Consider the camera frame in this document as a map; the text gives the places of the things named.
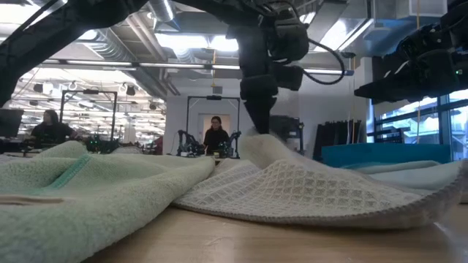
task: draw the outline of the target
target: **table surface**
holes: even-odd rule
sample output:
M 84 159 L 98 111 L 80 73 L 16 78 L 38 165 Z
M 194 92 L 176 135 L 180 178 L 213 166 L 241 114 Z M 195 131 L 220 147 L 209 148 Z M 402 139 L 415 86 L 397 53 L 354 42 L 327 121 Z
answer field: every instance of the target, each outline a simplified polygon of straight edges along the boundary
M 85 263 L 468 262 L 468 205 L 438 224 L 358 231 L 256 224 L 168 208 Z

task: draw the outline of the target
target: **towel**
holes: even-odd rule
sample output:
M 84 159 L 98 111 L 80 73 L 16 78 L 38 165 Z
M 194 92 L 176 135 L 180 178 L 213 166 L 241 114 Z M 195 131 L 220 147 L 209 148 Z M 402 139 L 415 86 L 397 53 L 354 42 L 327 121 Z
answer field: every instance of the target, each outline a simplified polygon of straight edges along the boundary
M 0 262 L 81 262 L 213 169 L 211 158 L 91 155 L 77 142 L 0 164 Z
M 244 137 L 239 151 L 247 160 L 224 161 L 224 170 L 215 170 L 174 205 L 266 223 L 408 229 L 432 224 L 457 205 L 468 176 L 466 161 L 429 167 L 414 172 L 418 178 L 407 182 L 413 187 L 408 188 L 401 184 L 402 171 L 385 182 L 327 167 L 268 134 Z
M 0 262 L 80 262 L 170 203 L 275 224 L 424 226 L 456 205 L 467 184 L 465 161 L 449 175 L 437 170 L 444 180 L 431 189 L 407 188 L 306 159 L 270 135 L 245 136 L 239 150 L 243 160 L 215 168 L 211 158 L 92 155 L 68 142 L 0 164 Z

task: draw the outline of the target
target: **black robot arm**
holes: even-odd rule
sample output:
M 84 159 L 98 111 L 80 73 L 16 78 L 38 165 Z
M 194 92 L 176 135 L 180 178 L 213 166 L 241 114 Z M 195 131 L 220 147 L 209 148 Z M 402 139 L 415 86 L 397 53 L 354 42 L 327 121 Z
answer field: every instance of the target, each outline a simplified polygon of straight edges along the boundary
M 64 6 L 28 27 L 27 22 L 0 45 L 0 106 L 7 102 L 18 79 L 76 40 L 84 32 L 112 26 L 148 0 L 69 0 Z M 306 25 L 285 0 L 175 0 L 215 15 L 230 27 L 227 38 L 239 44 L 243 73 L 241 98 L 261 134 L 269 131 L 269 113 L 278 86 L 297 91 L 302 74 L 321 84 L 334 84 L 344 76 L 344 64 L 336 52 L 308 39 Z M 325 48 L 339 60 L 341 76 L 320 82 L 299 66 L 284 66 L 302 59 L 309 42 Z
M 374 82 L 355 91 L 377 101 L 420 101 L 468 88 L 468 1 L 452 4 L 440 23 L 405 37 L 396 51 L 373 57 Z

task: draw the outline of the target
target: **person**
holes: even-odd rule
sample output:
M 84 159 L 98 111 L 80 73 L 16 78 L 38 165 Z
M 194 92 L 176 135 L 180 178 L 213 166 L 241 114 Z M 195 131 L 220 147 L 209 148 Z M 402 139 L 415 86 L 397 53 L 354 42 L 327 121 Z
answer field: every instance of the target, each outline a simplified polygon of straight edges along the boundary
M 203 146 L 206 149 L 206 155 L 212 155 L 218 150 L 219 143 L 229 141 L 229 135 L 222 129 L 221 118 L 214 116 L 211 118 L 211 128 L 206 131 Z
M 78 133 L 64 123 L 59 123 L 59 117 L 55 110 L 46 110 L 44 120 L 35 126 L 31 133 L 31 139 L 39 142 L 63 143 L 66 136 L 75 138 Z

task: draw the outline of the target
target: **ceiling light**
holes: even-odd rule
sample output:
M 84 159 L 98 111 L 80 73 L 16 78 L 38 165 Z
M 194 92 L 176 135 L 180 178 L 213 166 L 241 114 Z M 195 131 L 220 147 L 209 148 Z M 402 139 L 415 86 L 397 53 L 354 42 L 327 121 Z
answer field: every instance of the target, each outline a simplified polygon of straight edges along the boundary
M 343 45 L 339 47 L 340 51 L 343 51 L 346 47 L 351 45 L 371 24 L 374 23 L 374 19 L 369 19 L 358 31 L 356 31 Z
M 94 66 L 131 66 L 132 62 L 114 62 L 114 61 L 67 61 L 67 64 L 76 65 L 94 65 Z
M 177 50 L 189 48 L 207 48 L 206 37 L 182 34 L 156 34 L 162 47 L 169 47 Z
M 341 70 L 338 69 L 304 69 L 307 73 L 316 75 L 341 75 Z M 352 71 L 345 71 L 345 76 L 351 76 Z
M 213 65 L 213 69 L 234 69 L 239 70 L 241 69 L 239 66 L 231 66 L 231 65 Z
M 88 108 L 94 108 L 94 104 L 87 102 L 87 101 L 79 101 L 78 106 L 84 106 Z
M 88 30 L 81 37 L 78 37 L 80 40 L 95 40 L 97 38 L 97 31 L 96 30 Z
M 239 49 L 237 40 L 226 39 L 226 36 L 215 36 L 209 47 L 219 51 L 237 51 Z
M 312 20 L 314 19 L 314 17 L 315 17 L 315 12 L 310 12 L 309 14 L 300 16 L 299 20 L 302 23 L 310 24 L 312 22 Z
M 327 34 L 322 38 L 320 44 L 325 45 L 332 50 L 337 50 L 338 47 L 346 40 L 347 38 L 347 27 L 342 19 L 338 19 L 336 23 L 328 30 Z M 316 52 L 325 52 L 321 47 L 316 47 L 314 49 Z
M 140 66 L 166 69 L 204 69 L 203 64 L 177 64 L 177 63 L 140 63 Z
M 19 4 L 0 4 L 0 23 L 22 24 L 28 20 L 39 7 L 24 6 Z

